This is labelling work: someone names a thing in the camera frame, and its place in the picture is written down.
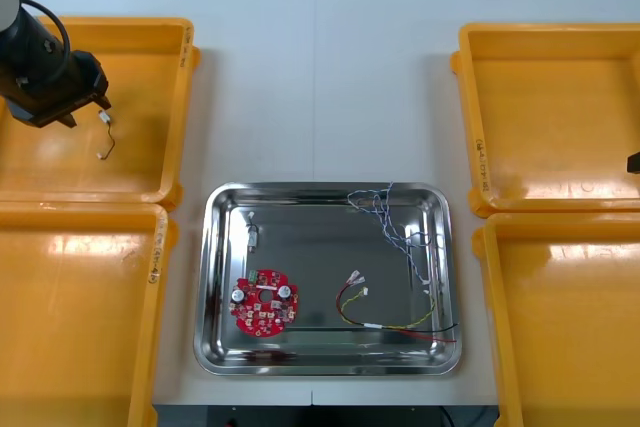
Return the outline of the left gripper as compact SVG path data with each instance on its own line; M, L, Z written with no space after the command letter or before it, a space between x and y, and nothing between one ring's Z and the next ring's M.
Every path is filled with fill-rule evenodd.
M42 128L60 122L69 128L77 123L73 113L91 103L108 110L108 80L96 57L73 51L62 75L50 83L29 81L18 85L15 76L4 75L4 99L10 114L19 122Z

